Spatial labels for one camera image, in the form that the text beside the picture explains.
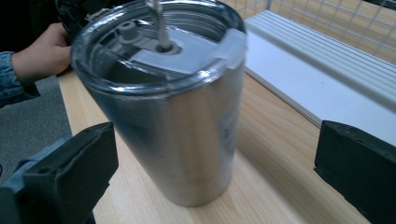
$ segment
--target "metal cup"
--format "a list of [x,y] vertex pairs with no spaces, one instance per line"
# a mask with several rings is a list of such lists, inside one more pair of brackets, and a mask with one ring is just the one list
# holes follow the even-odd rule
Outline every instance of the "metal cup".
[[149,9],[135,1],[80,32],[72,66],[163,195],[197,206],[232,176],[245,27],[216,1],[161,4],[172,48],[158,47]]

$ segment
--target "metal wire rack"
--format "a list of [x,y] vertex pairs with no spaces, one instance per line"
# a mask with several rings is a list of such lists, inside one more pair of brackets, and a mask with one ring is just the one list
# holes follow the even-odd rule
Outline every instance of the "metal wire rack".
[[396,64],[395,0],[222,0],[247,19],[264,10]]

